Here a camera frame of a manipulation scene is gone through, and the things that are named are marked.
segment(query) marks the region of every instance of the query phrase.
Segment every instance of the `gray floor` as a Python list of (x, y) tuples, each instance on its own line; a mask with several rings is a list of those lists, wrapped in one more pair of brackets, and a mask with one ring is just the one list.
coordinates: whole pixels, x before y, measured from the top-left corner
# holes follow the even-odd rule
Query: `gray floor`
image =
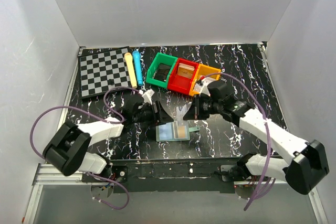
[[(112, 197), (115, 205), (125, 200), (125, 194)], [(275, 184), (246, 212), (245, 204), (218, 192), (131, 193), (129, 205), (117, 211), (92, 200), (90, 186), (44, 186), (34, 223), (317, 223), (309, 197), (287, 184)]]

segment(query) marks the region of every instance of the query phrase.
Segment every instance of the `yellow marker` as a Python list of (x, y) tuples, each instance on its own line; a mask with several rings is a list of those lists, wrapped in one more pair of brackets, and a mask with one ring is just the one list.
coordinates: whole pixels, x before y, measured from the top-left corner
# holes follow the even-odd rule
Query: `yellow marker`
[(132, 88), (136, 89), (137, 85), (136, 85), (136, 77), (135, 77), (135, 72), (134, 72), (134, 67), (133, 67), (133, 56), (129, 52), (127, 52), (124, 55), (124, 59), (126, 61), (128, 74), (130, 75)]

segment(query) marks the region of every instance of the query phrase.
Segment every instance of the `blue marker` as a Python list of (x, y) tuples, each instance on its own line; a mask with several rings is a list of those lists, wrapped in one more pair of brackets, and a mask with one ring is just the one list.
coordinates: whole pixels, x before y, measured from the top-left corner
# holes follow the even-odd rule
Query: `blue marker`
[(138, 85), (142, 86), (142, 72), (141, 72), (141, 63), (140, 63), (140, 53), (138, 51), (133, 51), (133, 60), (135, 66), (135, 74), (137, 76)]

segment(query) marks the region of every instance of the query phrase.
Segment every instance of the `yellow bin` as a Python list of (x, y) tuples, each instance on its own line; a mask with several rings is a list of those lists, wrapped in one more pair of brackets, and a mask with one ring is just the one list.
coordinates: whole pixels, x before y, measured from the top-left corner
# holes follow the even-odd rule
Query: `yellow bin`
[[(207, 65), (199, 64), (197, 67), (195, 77), (190, 87), (189, 95), (193, 97), (194, 95), (199, 94), (199, 92), (194, 91), (194, 87), (195, 87), (196, 81), (198, 81), (201, 76), (206, 76), (207, 74), (210, 74), (210, 73), (220, 73), (220, 72), (221, 70), (218, 68), (213, 68)], [(211, 76), (211, 78), (218, 80), (220, 78), (220, 74), (213, 75)]]

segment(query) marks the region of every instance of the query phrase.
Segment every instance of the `marker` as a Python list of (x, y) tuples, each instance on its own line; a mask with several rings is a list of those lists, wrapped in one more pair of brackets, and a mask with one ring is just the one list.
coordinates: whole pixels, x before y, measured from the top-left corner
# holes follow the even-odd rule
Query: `marker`
[(124, 59), (126, 61), (128, 74), (130, 75), (132, 88), (136, 89), (137, 85), (136, 85), (136, 78), (135, 78), (135, 73), (134, 73), (134, 68), (133, 68), (133, 57), (129, 52), (127, 52), (124, 55)]
[(137, 75), (138, 85), (142, 86), (142, 72), (141, 72), (141, 63), (140, 63), (140, 53), (138, 51), (133, 51), (133, 60), (135, 65), (135, 73)]

